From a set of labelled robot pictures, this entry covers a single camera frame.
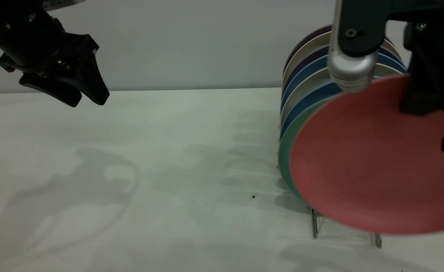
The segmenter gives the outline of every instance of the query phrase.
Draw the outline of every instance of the white wall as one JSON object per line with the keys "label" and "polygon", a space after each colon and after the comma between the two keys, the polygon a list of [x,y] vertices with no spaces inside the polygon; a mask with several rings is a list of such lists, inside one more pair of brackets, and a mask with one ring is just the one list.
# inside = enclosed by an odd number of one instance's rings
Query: white wall
{"label": "white wall", "polygon": [[[334,0],[87,0],[51,12],[89,33],[111,90],[279,86],[286,56],[330,24]],[[388,26],[402,47],[404,23]],[[0,92],[31,91],[0,67]]]}

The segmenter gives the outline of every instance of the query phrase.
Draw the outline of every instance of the screw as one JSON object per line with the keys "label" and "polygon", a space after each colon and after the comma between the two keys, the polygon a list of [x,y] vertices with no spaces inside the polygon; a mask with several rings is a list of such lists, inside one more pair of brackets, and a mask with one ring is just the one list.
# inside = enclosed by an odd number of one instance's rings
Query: screw
{"label": "screw", "polygon": [[427,28],[426,24],[417,24],[417,26],[415,26],[415,29],[417,29],[418,31],[423,31],[426,28]]}
{"label": "screw", "polygon": [[39,72],[37,72],[37,74],[41,77],[44,77],[44,78],[46,78],[49,75],[48,73],[46,73],[44,71],[39,71]]}
{"label": "screw", "polygon": [[30,14],[30,16],[29,16],[29,22],[32,23],[32,21],[36,18],[36,16],[37,16],[37,13]]}
{"label": "screw", "polygon": [[358,32],[356,29],[347,29],[345,31],[345,37],[346,38],[355,38],[357,36]]}

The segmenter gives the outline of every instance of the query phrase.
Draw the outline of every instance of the label sticker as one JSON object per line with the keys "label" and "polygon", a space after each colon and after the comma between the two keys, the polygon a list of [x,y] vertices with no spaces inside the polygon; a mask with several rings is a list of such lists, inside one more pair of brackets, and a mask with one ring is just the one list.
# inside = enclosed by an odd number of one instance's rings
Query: label sticker
{"label": "label sticker", "polygon": [[44,2],[42,2],[42,5],[44,5],[44,10],[51,11],[79,4],[84,1],[86,0],[44,0]]}

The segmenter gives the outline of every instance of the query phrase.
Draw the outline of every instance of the blue plate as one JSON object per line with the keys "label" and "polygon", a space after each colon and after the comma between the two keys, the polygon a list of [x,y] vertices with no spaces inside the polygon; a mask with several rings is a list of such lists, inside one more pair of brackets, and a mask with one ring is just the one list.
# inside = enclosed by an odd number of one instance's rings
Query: blue plate
{"label": "blue plate", "polygon": [[[281,109],[283,110],[284,103],[286,103],[286,100],[288,99],[289,95],[294,91],[294,89],[308,76],[312,75],[313,73],[319,71],[320,69],[323,69],[326,67],[326,63],[328,61],[328,55],[325,55],[323,57],[318,58],[317,60],[314,60],[312,63],[308,64],[306,67],[301,69],[296,76],[291,80],[291,82],[288,84],[287,88],[284,90],[283,97],[281,99]],[[397,62],[391,57],[388,57],[387,55],[383,53],[378,53],[378,63],[388,65],[394,69],[397,69],[399,72],[405,73],[407,72],[407,69],[400,64],[400,62]]]}

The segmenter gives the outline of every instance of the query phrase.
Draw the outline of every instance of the green plate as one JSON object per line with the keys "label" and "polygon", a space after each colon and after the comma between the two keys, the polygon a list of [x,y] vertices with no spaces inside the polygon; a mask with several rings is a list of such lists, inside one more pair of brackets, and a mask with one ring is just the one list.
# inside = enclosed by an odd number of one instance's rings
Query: green plate
{"label": "green plate", "polygon": [[321,105],[323,105],[326,101],[332,99],[333,97],[334,96],[320,100],[317,103],[314,103],[313,105],[308,107],[302,113],[300,113],[296,117],[296,119],[294,119],[293,122],[291,122],[291,124],[288,126],[286,132],[281,138],[281,141],[279,142],[278,163],[279,163],[279,171],[281,172],[281,177],[283,178],[283,181],[286,183],[289,190],[304,202],[306,201],[302,198],[300,193],[298,193],[298,190],[294,185],[293,179],[291,178],[291,173],[289,171],[289,155],[291,153],[291,147],[293,147],[294,139],[298,135],[298,132],[300,131],[301,127],[304,125],[306,120],[319,107],[321,107]]}

